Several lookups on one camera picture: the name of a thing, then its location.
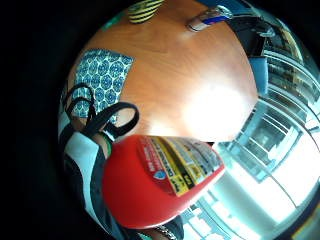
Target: red plastic container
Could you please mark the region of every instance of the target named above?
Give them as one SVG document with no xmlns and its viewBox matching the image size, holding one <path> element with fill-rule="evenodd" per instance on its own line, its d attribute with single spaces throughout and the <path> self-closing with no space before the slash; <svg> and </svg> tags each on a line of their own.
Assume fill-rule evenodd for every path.
<svg viewBox="0 0 320 240">
<path fill-rule="evenodd" d="M 102 192 L 122 226 L 151 228 L 185 211 L 223 172 L 222 159 L 205 142 L 131 135 L 114 143 Z"/>
</svg>

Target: blue patterned fabric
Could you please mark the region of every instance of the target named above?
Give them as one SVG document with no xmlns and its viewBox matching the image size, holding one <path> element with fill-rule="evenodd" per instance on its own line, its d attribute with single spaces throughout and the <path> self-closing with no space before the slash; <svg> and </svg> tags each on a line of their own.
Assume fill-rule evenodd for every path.
<svg viewBox="0 0 320 240">
<path fill-rule="evenodd" d="M 84 82 L 93 90 L 96 112 L 119 101 L 126 76 L 133 63 L 133 58 L 117 52 L 104 49 L 91 49 L 84 53 L 76 69 L 75 85 Z M 89 98 L 89 90 L 78 89 L 72 95 Z M 76 104 L 73 115 L 85 118 L 88 115 L 89 104 Z"/>
</svg>

